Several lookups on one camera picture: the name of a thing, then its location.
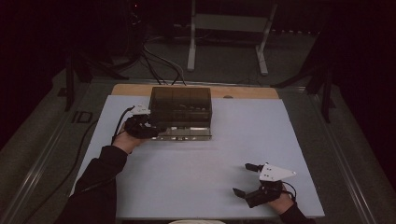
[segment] sleeve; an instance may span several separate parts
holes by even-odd
[[[297,207],[297,203],[292,205],[286,212],[279,215],[282,222],[286,224],[315,224],[312,218],[306,218],[305,215]]]
[[[114,223],[117,211],[116,175],[128,154],[117,147],[103,147],[77,181],[75,193],[55,223]]]

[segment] black cable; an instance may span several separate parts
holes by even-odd
[[[247,81],[247,84],[250,86],[250,82],[256,82],[257,84],[259,84],[259,86],[260,87],[262,87],[262,84],[260,83],[260,81],[259,81],[259,73],[260,73],[260,67],[258,67],[257,65],[253,65],[253,67],[252,68],[254,68],[255,69],[255,75],[256,75],[256,78],[255,79],[253,79],[253,78],[250,78],[250,68],[247,70],[247,78],[245,78],[245,79],[242,79],[242,80],[239,80],[239,81],[237,81],[235,84],[241,84],[241,83],[244,83],[245,81]]]
[[[90,65],[93,68],[97,68],[97,69],[103,71],[110,77],[113,77],[115,79],[124,79],[124,80],[129,79],[128,77],[123,77],[122,75],[113,71],[111,68],[108,68],[107,66],[103,65],[102,63],[94,60],[93,58],[91,58],[91,56],[89,56],[88,54],[86,54],[83,51],[79,51],[79,52],[77,52],[77,54],[80,59],[84,60],[85,63],[87,63],[87,65]]]
[[[129,108],[126,108],[125,111],[122,113],[122,115],[121,115],[121,117],[120,117],[120,120],[119,120],[119,123],[117,124],[116,131],[114,132],[113,137],[111,138],[111,145],[113,145],[114,140],[115,140],[116,137],[119,135],[119,128],[120,128],[120,126],[121,126],[121,122],[122,122],[122,120],[123,120],[123,117],[125,116],[126,113],[128,113],[128,111],[131,111],[131,110],[133,110],[133,109],[134,109],[134,106],[129,107]]]
[[[147,57],[147,55],[144,52],[142,52],[141,56],[146,61],[148,70],[154,76],[154,78],[157,80],[158,84],[162,85],[162,83],[161,83],[161,81],[162,81],[163,84],[167,85],[166,81],[162,77],[160,77],[157,74],[157,72],[154,70],[154,68],[152,67],[151,63],[149,62],[149,58]]]
[[[27,223],[27,221],[29,221],[29,219],[44,205],[44,203],[46,203],[47,202],[47,200],[50,198],[50,197],[52,197],[52,195],[56,192],[56,191],[58,191],[58,189],[64,184],[64,182],[66,182],[66,180],[70,177],[70,175],[73,173],[73,171],[74,171],[74,169],[76,168],[76,165],[77,165],[77,163],[78,163],[78,158],[79,158],[79,154],[81,153],[81,150],[82,150],[82,145],[83,145],[83,143],[84,143],[84,139],[85,139],[85,137],[87,136],[87,134],[88,134],[88,131],[91,129],[91,127],[93,127],[93,125],[97,122],[98,120],[96,120],[96,121],[94,121],[93,123],[91,123],[91,125],[87,128],[87,130],[85,131],[85,133],[82,135],[82,138],[81,138],[81,141],[79,142],[79,146],[78,146],[78,153],[77,153],[77,156],[76,156],[76,158],[75,158],[75,161],[74,161],[74,163],[73,163],[73,166],[72,166],[72,168],[70,169],[70,171],[67,173],[67,175],[64,177],[64,179],[62,180],[62,182],[55,188],[55,190],[53,190],[50,194],[49,194],[49,196],[47,196],[47,198],[43,201],[43,202],[41,202],[39,205],[38,205],[38,207],[22,222],[23,224],[24,223]]]
[[[100,187],[102,187],[104,185],[107,185],[107,184],[111,183],[115,179],[116,179],[116,177],[114,176],[114,177],[109,178],[108,180],[101,181],[101,182],[96,183],[96,184],[94,184],[92,186],[89,186],[89,187],[85,188],[84,190],[82,190],[80,192],[75,192],[72,196],[70,196],[70,199],[75,198],[78,195],[86,193],[86,192],[91,191],[93,189],[98,189],[98,188],[100,188]]]
[[[162,64],[163,66],[167,66],[167,67],[169,67],[169,68],[171,68],[171,69],[173,69],[173,70],[175,70],[175,71],[177,72],[177,77],[174,79],[174,81],[172,82],[171,85],[174,85],[174,84],[177,82],[177,80],[180,78],[181,81],[183,82],[183,84],[184,84],[185,86],[187,86],[186,82],[184,81],[183,76],[178,72],[177,68],[176,68],[173,64],[171,64],[171,63],[162,63],[162,62],[156,61],[156,60],[154,60],[154,59],[150,59],[150,58],[148,58],[148,59],[149,59],[150,61],[155,62],[155,63]]]
[[[294,202],[296,202],[297,190],[294,188],[293,185],[289,184],[288,182],[282,181],[282,183],[283,183],[283,184],[286,184],[286,185],[289,185],[289,186],[294,190],[294,194],[292,194],[292,193],[289,192],[289,191],[286,191],[286,193],[288,193],[288,194],[291,196],[291,199],[292,199]]]
[[[175,84],[176,81],[180,78],[181,81],[183,82],[183,84],[184,84],[185,86],[187,86],[187,84],[186,84],[186,82],[185,82],[185,80],[184,80],[184,77],[180,74],[180,72],[178,71],[178,69],[175,67],[174,64],[170,63],[169,61],[165,60],[164,58],[162,58],[162,57],[160,57],[160,56],[157,56],[157,55],[151,53],[150,51],[147,50],[146,47],[143,47],[143,51],[146,52],[146,53],[148,53],[149,55],[155,57],[155,58],[158,58],[158,59],[160,59],[160,60],[166,62],[166,63],[168,64],[168,65],[167,65],[168,67],[173,68],[173,69],[177,72],[177,77],[176,77],[175,80],[172,82],[172,85]]]
[[[137,61],[138,61],[139,57],[136,57],[135,59],[130,59],[128,62],[125,63],[119,63],[119,64],[115,64],[115,65],[111,65],[109,68],[113,69],[113,70],[126,70],[132,66],[134,66]]]

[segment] cable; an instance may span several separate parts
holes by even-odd
[[[91,127],[93,127],[93,125],[95,124],[95,123],[97,123],[97,121],[98,120],[96,120],[96,121],[94,121],[93,123],[91,123],[90,124],[90,126],[87,128],[87,130],[85,131],[85,133],[82,135],[82,138],[81,138],[81,141],[79,142],[79,146],[78,146],[78,153],[77,153],[77,156],[76,156],[76,158],[75,158],[75,160],[74,160],[74,163],[73,163],[73,166],[72,166],[72,168],[70,169],[70,171],[67,173],[67,175],[64,177],[64,179],[62,180],[62,182],[49,194],[49,196],[47,196],[47,198],[46,199],[44,199],[44,201],[43,202],[41,202],[39,205],[38,205],[38,207],[22,222],[23,224],[24,223],[27,223],[27,221],[29,221],[29,219],[47,202],[47,200],[50,198],[50,197],[52,197],[52,195],[56,192],[56,191],[58,191],[58,189],[64,184],[64,182],[66,182],[66,180],[70,177],[70,175],[73,173],[73,171],[74,171],[74,169],[76,168],[76,165],[77,165],[77,163],[78,163],[78,158],[79,158],[79,155],[80,155],[80,153],[81,153],[81,150],[82,150],[82,145],[83,145],[83,143],[84,143],[84,139],[85,139],[85,137],[87,136],[87,134],[88,134],[88,131],[91,129]]]
[[[110,66],[109,68],[113,69],[113,70],[118,70],[118,72],[124,71],[132,66],[134,66],[137,61],[138,61],[138,57],[136,57],[135,59],[130,59],[128,62],[126,63],[119,63],[119,64],[115,64]]]
[[[126,108],[125,111],[122,113],[122,115],[121,115],[121,117],[120,117],[120,120],[119,120],[119,123],[117,124],[116,131],[114,132],[113,137],[111,138],[111,145],[114,143],[114,140],[116,139],[116,137],[120,134],[120,133],[119,133],[119,128],[120,128],[120,126],[121,126],[121,122],[122,122],[122,120],[123,120],[123,117],[125,116],[125,114],[126,114],[128,111],[131,111],[131,110],[133,110],[133,109],[134,109],[134,106],[129,107],[129,108]]]
[[[151,55],[151,56],[153,56],[153,57],[155,57],[155,58],[158,58],[158,59],[160,59],[160,60],[163,60],[164,62],[166,62],[167,64],[169,64],[169,65],[171,66],[171,68],[173,68],[173,69],[177,72],[177,77],[176,77],[175,80],[172,82],[172,85],[175,84],[176,81],[177,81],[177,79],[180,77],[180,79],[181,79],[181,81],[183,82],[183,84],[184,84],[185,86],[187,86],[187,84],[186,84],[186,82],[185,82],[185,80],[184,80],[184,71],[183,71],[183,68],[182,68],[180,65],[178,65],[177,63],[174,63],[174,62],[172,62],[172,61],[169,61],[169,60],[167,60],[167,59],[165,59],[165,58],[163,58],[163,57],[160,57],[160,56],[158,56],[158,55],[155,55],[154,53],[150,52],[150,51],[146,48],[146,46],[143,47],[143,51],[145,51],[146,53],[148,53],[149,55]]]
[[[253,78],[253,75],[250,74],[250,71],[255,70],[255,76],[256,78]],[[259,73],[260,73],[260,67],[257,66],[257,64],[254,64],[251,68],[247,69],[246,74],[247,74],[247,78],[241,79],[239,81],[237,81],[235,84],[241,84],[244,83],[245,81],[247,81],[247,85],[251,86],[254,85],[254,83],[257,83],[260,87],[262,87],[262,83],[260,83],[259,81]]]
[[[167,67],[169,67],[169,68],[171,68],[171,69],[173,69],[173,70],[175,70],[175,71],[177,72],[177,77],[175,78],[175,80],[172,82],[171,85],[174,85],[174,84],[176,83],[177,79],[180,77],[180,79],[182,80],[183,84],[184,84],[185,86],[187,86],[187,84],[186,84],[185,81],[184,81],[184,72],[183,72],[183,69],[182,69],[178,64],[173,63],[173,62],[171,62],[171,61],[168,61],[169,63],[163,63],[163,62],[156,61],[156,60],[154,60],[154,59],[150,59],[150,58],[148,58],[148,59],[149,59],[150,61],[155,62],[155,63],[159,63],[159,64],[162,64],[162,65],[164,65],[164,66],[167,66]],[[178,72],[178,70],[175,68],[175,66],[177,66],[177,67],[180,69],[181,74]]]
[[[146,63],[147,63],[147,65],[145,65],[145,64],[143,64],[144,66],[146,66],[147,67],[147,69],[150,71],[150,73],[154,76],[154,78],[157,80],[157,82],[158,82],[158,84],[160,84],[160,85],[162,85],[162,84],[165,84],[165,85],[167,85],[167,83],[166,83],[166,81],[162,78],[162,77],[160,77],[158,74],[157,74],[157,72],[154,70],[154,68],[152,67],[152,65],[151,65],[151,63],[149,62],[149,58],[146,56],[146,54],[144,53],[144,52],[142,52],[142,57],[143,57],[143,59],[146,61]]]
[[[294,186],[291,185],[291,184],[289,184],[288,182],[282,181],[282,183],[283,183],[283,184],[286,184],[286,185],[289,185],[289,186],[294,190],[294,194],[292,194],[291,192],[286,191],[286,190],[282,190],[282,191],[286,191],[285,193],[288,193],[288,194],[291,196],[291,199],[295,202],[296,199],[297,199],[297,191],[296,191],[296,189],[294,188]]]
[[[84,190],[82,190],[80,192],[75,192],[72,196],[70,196],[70,198],[75,198],[76,196],[78,196],[80,194],[83,194],[85,192],[91,191],[93,189],[98,189],[98,188],[100,188],[100,187],[102,187],[104,185],[107,185],[107,184],[111,183],[115,179],[116,179],[116,177],[114,176],[114,177],[109,178],[108,180],[96,183],[96,184],[94,184],[92,186],[89,186],[89,187],[85,188]]]

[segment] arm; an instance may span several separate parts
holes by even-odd
[[[288,194],[281,193],[280,197],[268,203],[286,224],[315,224],[315,220],[306,218]]]
[[[145,142],[120,133],[113,146],[103,147],[76,183],[72,195],[55,223],[114,223],[117,209],[116,175],[127,156]]]

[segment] white board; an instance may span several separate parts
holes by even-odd
[[[122,112],[138,104],[149,105],[149,97],[108,96],[78,177],[110,144]],[[212,99],[212,106],[211,140],[148,141],[128,157],[117,177],[117,218],[277,217],[268,205],[249,208],[233,194],[233,188],[258,189],[259,174],[245,163],[265,162],[295,171],[285,181],[297,189],[300,209],[308,217],[324,216],[281,100]]]

